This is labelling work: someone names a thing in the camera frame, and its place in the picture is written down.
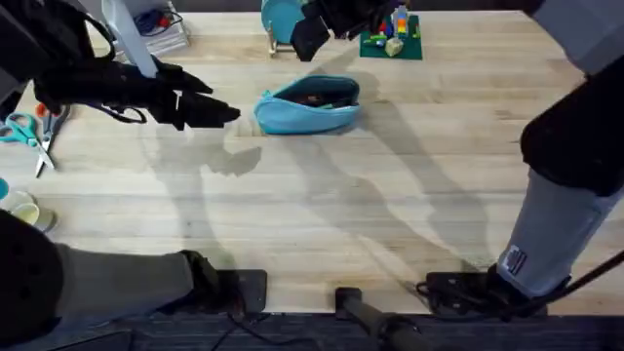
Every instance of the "blue object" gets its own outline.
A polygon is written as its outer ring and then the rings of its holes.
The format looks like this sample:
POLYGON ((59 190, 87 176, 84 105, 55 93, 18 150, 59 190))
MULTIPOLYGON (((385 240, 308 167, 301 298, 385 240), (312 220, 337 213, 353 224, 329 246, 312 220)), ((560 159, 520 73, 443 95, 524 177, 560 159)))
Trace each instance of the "blue object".
POLYGON ((299 79, 274 92, 266 92, 255 106, 255 118, 267 134, 313 134, 340 128, 353 123, 361 110, 357 104, 360 86, 348 77, 311 75, 299 79), (311 107, 293 102, 293 99, 333 95, 351 105, 337 108, 311 107))
POLYGON ((0 200, 9 195, 9 184, 3 178, 0 178, 0 200))
POLYGON ((268 31, 270 23, 273 37, 283 44, 291 42, 294 25, 304 19, 299 0, 262 0, 260 15, 264 29, 268 31))
POLYGON ((384 31, 384 34, 388 38, 392 38, 392 36, 394 35, 394 23, 392 22, 392 17, 386 16, 384 22, 386 23, 386 30, 384 31))

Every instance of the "metal mount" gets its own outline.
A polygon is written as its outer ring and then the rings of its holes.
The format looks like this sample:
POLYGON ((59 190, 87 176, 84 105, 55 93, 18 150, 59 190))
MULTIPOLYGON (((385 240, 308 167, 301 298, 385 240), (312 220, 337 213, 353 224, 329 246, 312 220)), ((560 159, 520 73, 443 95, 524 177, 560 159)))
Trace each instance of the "metal mount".
POLYGON ((269 22, 269 29, 266 31, 269 41, 269 56, 273 59, 278 53, 294 53, 293 45, 290 43, 278 43, 273 37, 273 24, 269 22))

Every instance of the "blue scissors handle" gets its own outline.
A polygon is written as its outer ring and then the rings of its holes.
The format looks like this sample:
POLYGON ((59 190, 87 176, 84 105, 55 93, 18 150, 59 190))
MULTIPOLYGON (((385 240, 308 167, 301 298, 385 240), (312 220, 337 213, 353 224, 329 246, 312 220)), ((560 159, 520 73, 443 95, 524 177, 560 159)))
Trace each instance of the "blue scissors handle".
POLYGON ((0 141, 22 142, 35 147, 38 144, 35 134, 35 117, 25 113, 12 113, 7 117, 4 127, 0 127, 0 141))

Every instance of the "scissors handle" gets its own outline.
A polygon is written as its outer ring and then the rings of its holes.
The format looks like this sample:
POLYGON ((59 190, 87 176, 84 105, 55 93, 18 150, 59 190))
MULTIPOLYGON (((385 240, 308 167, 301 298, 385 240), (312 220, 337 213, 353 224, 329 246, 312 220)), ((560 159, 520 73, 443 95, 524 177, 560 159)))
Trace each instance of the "scissors handle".
POLYGON ((35 134, 35 118, 26 113, 12 113, 7 117, 5 126, 0 128, 0 141, 23 142, 29 146, 39 143, 35 134))
POLYGON ((53 134, 59 131, 60 125, 62 125, 69 115, 70 107, 68 105, 62 106, 60 114, 56 115, 48 110, 45 105, 42 104, 42 106, 41 115, 43 115, 43 117, 41 118, 43 120, 43 139, 44 141, 50 141, 53 134))

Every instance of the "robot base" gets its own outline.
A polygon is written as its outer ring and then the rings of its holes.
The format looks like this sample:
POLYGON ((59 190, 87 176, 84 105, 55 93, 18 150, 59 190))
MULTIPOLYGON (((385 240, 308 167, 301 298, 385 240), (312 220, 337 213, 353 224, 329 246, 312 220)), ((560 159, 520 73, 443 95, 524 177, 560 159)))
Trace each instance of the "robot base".
MULTIPOLYGON (((488 273, 432 272, 427 274, 426 284, 418 285, 416 290, 437 316, 499 316, 503 310, 527 302, 498 293, 488 285, 488 273)), ((543 307, 520 317, 547 315, 548 309, 543 307)), ((500 317, 507 320, 511 316, 500 317)))

